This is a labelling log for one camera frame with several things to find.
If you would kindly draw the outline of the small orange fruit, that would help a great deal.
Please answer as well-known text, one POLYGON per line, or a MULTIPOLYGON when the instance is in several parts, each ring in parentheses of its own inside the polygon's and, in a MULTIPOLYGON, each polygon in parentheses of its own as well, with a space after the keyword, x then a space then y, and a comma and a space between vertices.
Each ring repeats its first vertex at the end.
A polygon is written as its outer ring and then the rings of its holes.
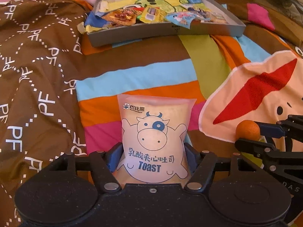
POLYGON ((252 120, 243 120, 240 122, 235 131, 236 140, 240 138, 258 141, 261 137, 260 127, 252 120))

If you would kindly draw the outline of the white cow toast packet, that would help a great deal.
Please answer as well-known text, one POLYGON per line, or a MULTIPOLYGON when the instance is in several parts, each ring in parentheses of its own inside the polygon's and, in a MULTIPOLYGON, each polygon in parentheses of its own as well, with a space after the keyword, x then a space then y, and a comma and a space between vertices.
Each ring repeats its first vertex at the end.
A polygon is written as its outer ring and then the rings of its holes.
POLYGON ((184 141, 195 99, 119 94, 123 154, 114 176, 127 183, 179 183, 190 178, 184 141))

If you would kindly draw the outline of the round rice cracker packet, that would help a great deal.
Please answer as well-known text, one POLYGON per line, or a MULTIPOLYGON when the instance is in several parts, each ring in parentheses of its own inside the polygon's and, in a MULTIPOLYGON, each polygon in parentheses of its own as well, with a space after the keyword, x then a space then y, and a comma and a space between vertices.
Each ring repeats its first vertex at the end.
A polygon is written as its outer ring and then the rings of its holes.
POLYGON ((212 23, 227 24, 227 20, 220 13, 207 11, 206 20, 212 23))

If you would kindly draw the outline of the gold date snack packet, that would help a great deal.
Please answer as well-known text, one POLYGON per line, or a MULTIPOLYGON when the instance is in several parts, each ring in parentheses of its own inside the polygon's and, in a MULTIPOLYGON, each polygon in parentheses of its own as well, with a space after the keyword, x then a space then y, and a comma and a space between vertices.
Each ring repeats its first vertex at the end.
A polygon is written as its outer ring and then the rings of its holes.
POLYGON ((141 14, 142 11, 137 7, 119 8, 103 15, 102 19, 121 26, 131 26, 136 23, 137 17, 141 14))

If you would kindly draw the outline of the yellow biscuit bar packet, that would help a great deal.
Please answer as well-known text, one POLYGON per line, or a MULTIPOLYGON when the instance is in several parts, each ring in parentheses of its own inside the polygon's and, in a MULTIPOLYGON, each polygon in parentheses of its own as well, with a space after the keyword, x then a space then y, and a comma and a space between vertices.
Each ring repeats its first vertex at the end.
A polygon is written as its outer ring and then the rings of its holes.
POLYGON ((145 24, 156 24, 165 21, 167 13, 160 8, 146 6, 141 15, 139 15, 139 20, 145 24))

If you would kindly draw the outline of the colourful striped cartoon blanket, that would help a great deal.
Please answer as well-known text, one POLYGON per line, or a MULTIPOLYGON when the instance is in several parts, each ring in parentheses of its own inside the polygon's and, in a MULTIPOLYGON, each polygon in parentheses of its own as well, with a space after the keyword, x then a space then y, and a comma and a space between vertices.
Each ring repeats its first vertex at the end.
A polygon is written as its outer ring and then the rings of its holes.
POLYGON ((122 140, 118 95, 194 99, 185 139, 226 156, 244 120, 302 114, 302 22, 271 2, 220 0, 245 24, 240 37, 168 35, 93 47, 76 82, 87 152, 122 140))

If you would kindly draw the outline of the brown patterned PF blanket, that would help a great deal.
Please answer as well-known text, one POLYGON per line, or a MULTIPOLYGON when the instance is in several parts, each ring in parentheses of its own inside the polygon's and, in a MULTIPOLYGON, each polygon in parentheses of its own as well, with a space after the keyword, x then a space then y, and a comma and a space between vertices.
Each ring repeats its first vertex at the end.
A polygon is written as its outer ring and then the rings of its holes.
POLYGON ((63 154, 87 154, 76 83, 81 0, 1 5, 1 226, 18 226, 17 188, 63 154))

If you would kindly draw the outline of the blue white stick sachet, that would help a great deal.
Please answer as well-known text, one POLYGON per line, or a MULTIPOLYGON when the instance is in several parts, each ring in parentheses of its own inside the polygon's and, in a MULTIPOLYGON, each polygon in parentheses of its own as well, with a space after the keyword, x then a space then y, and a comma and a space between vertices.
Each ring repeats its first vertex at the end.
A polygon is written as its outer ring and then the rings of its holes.
POLYGON ((189 7, 187 10, 189 12, 192 12, 192 13, 198 15, 199 17, 204 18, 204 19, 208 19, 209 18, 209 12, 205 11, 203 9, 195 8, 195 7, 189 7))

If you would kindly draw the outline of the light blue snack packet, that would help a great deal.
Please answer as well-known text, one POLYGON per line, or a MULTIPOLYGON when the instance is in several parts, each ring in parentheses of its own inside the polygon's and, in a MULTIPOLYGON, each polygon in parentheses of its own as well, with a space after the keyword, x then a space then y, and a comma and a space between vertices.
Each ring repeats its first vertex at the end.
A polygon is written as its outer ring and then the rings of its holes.
POLYGON ((201 20, 202 17, 196 13, 183 11, 169 13, 165 16, 165 19, 174 25, 189 29, 193 20, 201 20))

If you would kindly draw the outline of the grey cardboard tray box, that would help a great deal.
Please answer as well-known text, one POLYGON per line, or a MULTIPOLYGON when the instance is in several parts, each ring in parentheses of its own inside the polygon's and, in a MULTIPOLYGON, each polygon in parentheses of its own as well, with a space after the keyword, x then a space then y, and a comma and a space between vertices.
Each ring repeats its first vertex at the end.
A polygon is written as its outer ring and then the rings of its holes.
POLYGON ((214 0, 96 0, 77 29, 100 47, 168 35, 242 36, 245 24, 214 0))

